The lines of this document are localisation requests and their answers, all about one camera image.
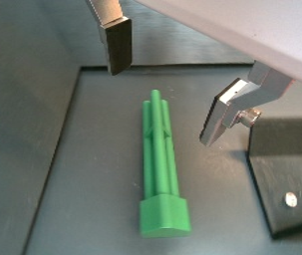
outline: bolt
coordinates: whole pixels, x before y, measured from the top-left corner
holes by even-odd
[[[297,197],[293,192],[285,194],[285,203],[292,208],[297,206]]]
[[[249,128],[254,125],[261,116],[261,110],[250,108],[240,113],[240,122]]]

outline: green block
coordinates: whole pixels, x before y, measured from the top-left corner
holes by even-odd
[[[186,200],[179,197],[167,101],[159,91],[143,104],[145,200],[141,206],[143,237],[190,233]]]
[[[142,202],[142,236],[178,237],[190,233],[186,200],[162,194]]]

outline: metal bracket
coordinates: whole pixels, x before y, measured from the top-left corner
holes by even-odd
[[[117,75],[133,63],[133,20],[123,16],[119,0],[87,0],[99,24],[109,71]]]
[[[253,107],[277,100],[294,82],[260,62],[254,63],[248,78],[249,82],[236,79],[214,98],[199,135],[205,145],[212,145],[237,123],[252,127],[261,115]]]
[[[249,166],[273,237],[302,229],[302,119],[262,118],[250,130]]]

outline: green rod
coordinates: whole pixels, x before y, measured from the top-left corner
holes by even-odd
[[[163,117],[163,126],[167,133],[167,137],[165,138],[165,145],[166,145],[169,187],[170,187],[171,195],[179,196],[178,183],[177,183],[175,156],[174,156],[171,127],[170,127],[170,118],[169,118],[169,106],[167,106],[166,100],[162,100],[162,117]]]
[[[170,194],[167,162],[165,150],[165,132],[162,124],[162,104],[159,91],[151,91],[153,158],[155,194]]]
[[[145,132],[145,198],[154,196],[153,151],[151,151],[151,102],[143,103]]]

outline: metal gripper jaw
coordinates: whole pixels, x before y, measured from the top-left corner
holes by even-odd
[[[236,79],[214,98],[199,135],[201,142],[208,146],[237,123],[250,128],[261,115],[254,107],[277,100],[294,82],[260,62],[254,63],[248,78],[249,82]]]
[[[133,20],[125,17],[119,0],[87,0],[99,24],[109,71],[117,75],[133,63]]]

